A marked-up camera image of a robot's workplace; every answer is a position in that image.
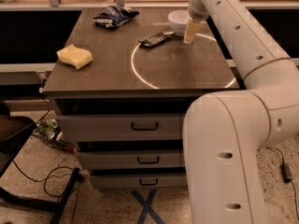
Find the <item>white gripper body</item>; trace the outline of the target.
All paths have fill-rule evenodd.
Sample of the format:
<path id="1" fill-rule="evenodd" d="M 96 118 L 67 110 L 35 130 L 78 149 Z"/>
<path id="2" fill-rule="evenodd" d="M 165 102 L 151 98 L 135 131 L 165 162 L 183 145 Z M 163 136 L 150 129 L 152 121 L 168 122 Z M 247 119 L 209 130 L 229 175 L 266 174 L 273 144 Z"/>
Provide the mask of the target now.
<path id="1" fill-rule="evenodd" d="M 190 17 L 196 21 L 205 21 L 209 17 L 201 0 L 189 0 L 188 12 Z"/>

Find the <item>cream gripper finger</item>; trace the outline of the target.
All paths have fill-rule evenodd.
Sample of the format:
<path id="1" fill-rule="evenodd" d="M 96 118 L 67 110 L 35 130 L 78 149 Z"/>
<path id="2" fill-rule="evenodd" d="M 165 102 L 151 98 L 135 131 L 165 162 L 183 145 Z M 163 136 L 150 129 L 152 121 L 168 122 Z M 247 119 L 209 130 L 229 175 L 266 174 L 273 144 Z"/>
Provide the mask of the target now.
<path id="1" fill-rule="evenodd" d="M 184 34 L 184 43 L 191 44 L 196 37 L 197 33 L 201 29 L 201 22 L 196 20 L 189 20 L 186 25 L 186 31 Z"/>

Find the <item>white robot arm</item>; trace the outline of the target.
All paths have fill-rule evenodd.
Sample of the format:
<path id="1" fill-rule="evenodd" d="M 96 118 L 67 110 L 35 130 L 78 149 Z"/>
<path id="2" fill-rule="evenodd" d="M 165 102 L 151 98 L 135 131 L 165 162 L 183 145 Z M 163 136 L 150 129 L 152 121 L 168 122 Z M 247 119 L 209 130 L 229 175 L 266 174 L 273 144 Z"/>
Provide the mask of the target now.
<path id="1" fill-rule="evenodd" d="M 259 148 L 299 131 L 299 72 L 287 52 L 239 0 L 190 0 L 210 18 L 246 88 L 196 99 L 183 122 L 193 224 L 267 224 Z"/>

